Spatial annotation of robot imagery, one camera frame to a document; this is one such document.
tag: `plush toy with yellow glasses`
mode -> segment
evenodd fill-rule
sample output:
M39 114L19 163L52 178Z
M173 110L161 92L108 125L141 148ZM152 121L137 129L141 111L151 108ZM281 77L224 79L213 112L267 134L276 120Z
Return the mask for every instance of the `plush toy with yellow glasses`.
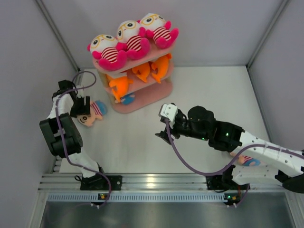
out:
M122 68L127 61L127 54L124 50L117 50L118 40L111 35L99 35L87 46L98 64L105 70L114 71Z
M153 39L158 48L164 49L172 45L179 35L178 28L172 29L170 21L155 13L148 13L139 21L140 25L146 29L146 36Z
M127 20L120 24L116 38L117 49L126 50L127 56L132 59L145 57L150 51L150 42L145 37L146 29L135 20Z

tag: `wall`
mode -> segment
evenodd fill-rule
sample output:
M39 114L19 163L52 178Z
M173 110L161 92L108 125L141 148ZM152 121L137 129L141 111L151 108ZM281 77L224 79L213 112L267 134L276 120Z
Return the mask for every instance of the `wall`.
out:
M32 0L0 3L0 227L25 227L51 154L39 121L74 70Z
M245 65L281 0L44 0L80 67L92 67L87 45L98 34L155 12L180 29L178 66Z
M292 0L251 74L275 143L304 149L304 1Z

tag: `shelf base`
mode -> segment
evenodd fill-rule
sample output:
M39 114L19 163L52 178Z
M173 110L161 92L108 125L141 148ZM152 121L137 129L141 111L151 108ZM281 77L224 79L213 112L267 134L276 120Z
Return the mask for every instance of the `shelf base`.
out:
M169 96L173 89L172 82L169 79L170 78L163 80L161 84L156 83L141 90L135 91L135 100L131 104L113 104L113 109L123 114L131 113L137 109Z

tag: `pink shelf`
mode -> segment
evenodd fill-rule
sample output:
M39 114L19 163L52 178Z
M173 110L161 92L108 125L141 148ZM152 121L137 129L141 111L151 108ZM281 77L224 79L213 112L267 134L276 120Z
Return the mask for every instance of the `pink shelf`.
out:
M135 100L128 105L122 103L112 105L113 109L119 113L130 113L170 95L172 92L172 82L162 81L161 84L153 84L149 87L137 90Z
M170 61L169 63L169 68L168 68L168 72L167 72L167 75L165 77L162 78L162 81L168 77L171 76L172 72L173 72L173 69L174 69L174 65L173 65L173 62ZM140 90L140 89L143 89L145 87L148 87L148 86L151 86L155 83L157 83L154 78L149 75L148 76L148 82L143 82L142 80L140 80L133 72L132 70L128 70L127 71L127 75L130 79L133 80L133 83L132 84L129 84L129 89L128 89L128 94L132 93L132 92L135 92L137 90ZM104 88L105 91L107 91L108 93L112 94L112 88L108 87L108 88Z
M172 44L169 48L166 48L166 49L159 49L157 48L154 43L151 42L151 50L149 52L149 54L147 54L144 58L141 58L141 59L138 59L138 60L128 60L126 65L119 69L119 70L116 70L116 71L106 71L104 70L103 68L101 68L99 65L98 65L98 60L96 60L95 58L93 58L93 64L94 64L94 67L101 73L105 73L105 74L118 74L120 72L123 72L123 71L126 71L128 69L131 69L135 66L138 66L140 64L143 64L143 63L146 63L146 62L149 62L149 61L152 61L154 59L157 59L161 56L164 56L170 52L172 52L174 48L174 44Z

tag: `white table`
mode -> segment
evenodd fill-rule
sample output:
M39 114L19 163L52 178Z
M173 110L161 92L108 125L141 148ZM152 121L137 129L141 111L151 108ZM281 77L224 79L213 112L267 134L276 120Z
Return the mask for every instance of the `white table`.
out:
M92 83L84 74L82 84ZM92 100L100 99L108 106L108 114L88 128L76 123L84 149L107 173L187 173L171 146L154 136L163 131L158 112L163 103L174 102L186 115L190 108L201 105L214 112L217 120L243 127L259 138L268 140L257 100L244 66L176 67L172 74L170 96L130 114L119 114L110 105L101 81L85 91ZM208 143L181 137L175 140L184 159L200 171L217 171L231 156L216 151ZM62 160L60 172L78 173Z

